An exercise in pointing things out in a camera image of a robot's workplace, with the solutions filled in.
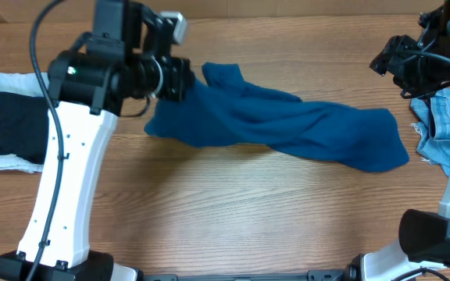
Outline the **teal blue shirt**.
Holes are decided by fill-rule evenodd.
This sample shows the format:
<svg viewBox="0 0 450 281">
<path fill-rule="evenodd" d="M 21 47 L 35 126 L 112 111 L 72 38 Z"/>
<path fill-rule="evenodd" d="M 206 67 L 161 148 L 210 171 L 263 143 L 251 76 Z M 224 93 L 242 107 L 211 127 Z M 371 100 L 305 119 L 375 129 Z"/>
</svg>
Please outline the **teal blue shirt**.
<svg viewBox="0 0 450 281">
<path fill-rule="evenodd" d="M 181 102 L 157 102 L 145 132 L 196 148 L 265 144 L 300 158 L 339 162 L 382 173 L 409 161 L 394 116 L 385 108 L 359 109 L 303 101 L 244 80 L 236 64 L 207 62 Z"/>
</svg>

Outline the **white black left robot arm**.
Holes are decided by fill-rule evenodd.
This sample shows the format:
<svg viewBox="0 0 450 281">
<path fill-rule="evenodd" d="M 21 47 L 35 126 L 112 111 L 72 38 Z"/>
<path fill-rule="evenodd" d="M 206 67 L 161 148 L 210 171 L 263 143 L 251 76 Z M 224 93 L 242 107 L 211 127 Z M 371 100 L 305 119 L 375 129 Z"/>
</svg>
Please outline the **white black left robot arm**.
<svg viewBox="0 0 450 281">
<path fill-rule="evenodd" d="M 193 84 L 189 60 L 170 54 L 187 28 L 179 12 L 98 0 L 92 30 L 38 76 L 48 104 L 45 163 L 25 234 L 15 251 L 0 255 L 0 279 L 142 279 L 141 270 L 90 248 L 91 209 L 123 101 L 181 101 Z"/>
</svg>

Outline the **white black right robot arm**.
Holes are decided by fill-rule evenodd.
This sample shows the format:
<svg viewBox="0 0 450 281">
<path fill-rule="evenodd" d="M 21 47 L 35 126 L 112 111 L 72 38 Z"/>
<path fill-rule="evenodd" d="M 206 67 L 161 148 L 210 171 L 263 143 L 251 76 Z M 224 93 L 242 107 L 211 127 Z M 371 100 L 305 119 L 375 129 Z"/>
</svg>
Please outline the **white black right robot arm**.
<svg viewBox="0 0 450 281">
<path fill-rule="evenodd" d="M 420 15 L 422 37 L 391 37 L 370 63 L 380 75 L 392 73 L 404 99 L 430 98 L 450 86 L 450 1 Z M 312 270 L 309 280 L 414 280 L 450 268 L 450 176 L 437 212 L 407 210 L 398 239 L 379 251 L 360 254 L 344 270 Z"/>
</svg>

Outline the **light blue denim shorts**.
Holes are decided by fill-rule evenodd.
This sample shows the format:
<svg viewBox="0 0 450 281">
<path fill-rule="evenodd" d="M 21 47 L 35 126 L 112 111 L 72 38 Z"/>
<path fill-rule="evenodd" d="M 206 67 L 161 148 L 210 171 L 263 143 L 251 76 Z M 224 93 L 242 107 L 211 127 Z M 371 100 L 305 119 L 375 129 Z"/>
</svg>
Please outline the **light blue denim shorts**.
<svg viewBox="0 0 450 281">
<path fill-rule="evenodd" d="M 420 135 L 416 151 L 424 162 L 439 165 L 450 174 L 450 88 L 438 91 L 432 98 L 415 98 L 410 108 L 419 118 L 412 127 Z"/>
</svg>

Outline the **light grey folded towel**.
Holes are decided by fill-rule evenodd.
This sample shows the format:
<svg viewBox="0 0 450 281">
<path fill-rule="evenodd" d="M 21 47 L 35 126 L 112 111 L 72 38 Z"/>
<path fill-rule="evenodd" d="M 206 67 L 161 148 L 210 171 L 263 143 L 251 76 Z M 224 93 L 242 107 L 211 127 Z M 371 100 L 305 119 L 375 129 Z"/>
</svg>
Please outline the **light grey folded towel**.
<svg viewBox="0 0 450 281">
<path fill-rule="evenodd" d="M 37 77 L 32 73 L 0 73 L 0 91 L 43 98 Z M 43 169 L 43 164 L 33 164 L 16 155 L 0 155 L 0 170 L 39 173 Z"/>
</svg>

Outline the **folded black garment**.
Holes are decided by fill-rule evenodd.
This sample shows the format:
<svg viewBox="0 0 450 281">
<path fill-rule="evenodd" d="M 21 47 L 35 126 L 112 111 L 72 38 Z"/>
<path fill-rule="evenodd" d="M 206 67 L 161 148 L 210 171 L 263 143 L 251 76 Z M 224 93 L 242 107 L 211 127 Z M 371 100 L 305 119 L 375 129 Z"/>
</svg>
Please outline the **folded black garment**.
<svg viewBox="0 0 450 281">
<path fill-rule="evenodd" d="M 16 155 L 42 164 L 47 142 L 46 100 L 0 91 L 0 155 Z"/>
</svg>

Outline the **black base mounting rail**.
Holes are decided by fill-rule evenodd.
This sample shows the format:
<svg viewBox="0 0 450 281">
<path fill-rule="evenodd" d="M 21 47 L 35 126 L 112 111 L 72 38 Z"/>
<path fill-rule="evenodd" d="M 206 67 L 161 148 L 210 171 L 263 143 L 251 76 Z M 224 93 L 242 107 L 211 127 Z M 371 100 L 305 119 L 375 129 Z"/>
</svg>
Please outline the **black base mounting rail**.
<svg viewBox="0 0 450 281">
<path fill-rule="evenodd" d="M 342 281 L 344 270 L 310 270 L 307 273 L 253 275 L 177 276 L 175 274 L 144 275 L 144 281 Z"/>
</svg>

